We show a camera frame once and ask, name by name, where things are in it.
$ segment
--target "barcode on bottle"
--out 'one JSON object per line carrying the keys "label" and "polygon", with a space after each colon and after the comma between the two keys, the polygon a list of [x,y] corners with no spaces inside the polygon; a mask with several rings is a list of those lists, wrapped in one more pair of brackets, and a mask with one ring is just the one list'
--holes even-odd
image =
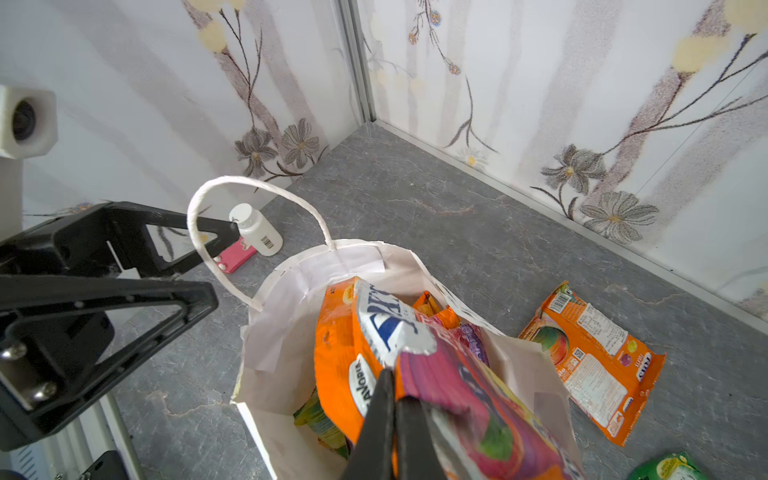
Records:
{"label": "barcode on bottle", "polygon": [[558,293],[558,295],[549,303],[549,309],[556,313],[563,313],[565,306],[568,305],[568,301],[570,300],[571,298],[568,295]]}

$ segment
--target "white twisted rope handle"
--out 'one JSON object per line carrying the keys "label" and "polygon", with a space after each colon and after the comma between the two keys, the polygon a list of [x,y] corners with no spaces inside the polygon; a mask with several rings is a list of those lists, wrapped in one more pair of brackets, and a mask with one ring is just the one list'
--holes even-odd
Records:
{"label": "white twisted rope handle", "polygon": [[273,194],[278,194],[281,197],[291,200],[295,204],[298,204],[300,207],[302,207],[304,210],[310,212],[315,217],[317,223],[320,225],[320,229],[323,231],[323,236],[326,239],[326,245],[328,245],[328,248],[335,250],[336,245],[334,244],[333,238],[331,238],[331,234],[328,231],[326,221],[323,220],[323,217],[320,216],[320,213],[315,209],[315,207],[310,205],[303,198],[297,197],[296,195],[290,193],[288,190],[284,190],[280,187],[268,184],[267,182],[262,182],[261,180],[256,180],[255,178],[231,176],[218,177],[214,178],[213,180],[208,180],[203,184],[202,187],[198,188],[197,192],[195,192],[195,195],[192,196],[190,205],[187,208],[187,229],[190,231],[192,244],[194,245],[195,250],[197,250],[197,252],[200,254],[200,257],[203,259],[203,262],[205,262],[208,269],[221,282],[221,284],[224,285],[224,287],[229,290],[230,293],[245,302],[245,304],[251,308],[254,308],[257,312],[260,312],[263,310],[264,305],[262,305],[261,302],[248,297],[248,295],[241,292],[236,286],[232,284],[232,282],[230,282],[227,276],[224,275],[224,272],[222,272],[216,262],[214,262],[214,259],[210,257],[208,250],[205,248],[205,243],[203,243],[202,239],[200,238],[200,231],[197,229],[197,215],[200,214],[200,205],[203,203],[205,194],[207,194],[217,185],[224,184],[242,184],[263,188],[264,190],[270,191]]}

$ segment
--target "gray table surface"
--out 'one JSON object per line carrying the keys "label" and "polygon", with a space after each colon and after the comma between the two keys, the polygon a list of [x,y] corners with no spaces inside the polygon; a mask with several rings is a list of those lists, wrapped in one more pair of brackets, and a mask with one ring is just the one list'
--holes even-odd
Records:
{"label": "gray table surface", "polygon": [[[667,364],[627,446],[610,443],[577,407],[571,417],[588,478],[626,478],[685,449],[711,478],[768,478],[768,343],[763,334],[372,124],[290,188],[336,238],[414,250],[475,312],[517,336],[562,281]],[[254,294],[287,257],[323,242],[313,218],[282,198],[263,209],[283,235],[274,257],[230,276]],[[247,308],[216,284],[220,306],[114,394],[150,479],[269,478],[229,404]],[[152,315],[125,326],[131,335]]]}

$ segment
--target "white bottle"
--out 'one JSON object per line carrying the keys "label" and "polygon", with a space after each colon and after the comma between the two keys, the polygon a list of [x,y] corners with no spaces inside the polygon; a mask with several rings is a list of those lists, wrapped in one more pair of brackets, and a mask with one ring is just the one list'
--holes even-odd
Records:
{"label": "white bottle", "polygon": [[237,223],[237,229],[247,245],[265,257],[271,257],[283,248],[283,238],[275,227],[258,210],[249,204],[240,204],[230,212],[230,221]]}

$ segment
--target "screw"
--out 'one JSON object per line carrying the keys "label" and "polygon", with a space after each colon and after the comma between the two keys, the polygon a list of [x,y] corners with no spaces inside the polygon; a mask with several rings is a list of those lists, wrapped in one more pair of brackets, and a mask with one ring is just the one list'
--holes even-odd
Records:
{"label": "screw", "polygon": [[27,346],[24,343],[14,343],[10,347],[0,352],[0,358],[3,360],[18,360],[27,354]]}
{"label": "screw", "polygon": [[44,402],[56,395],[56,390],[56,384],[53,382],[41,383],[31,391],[29,398],[33,402]]}

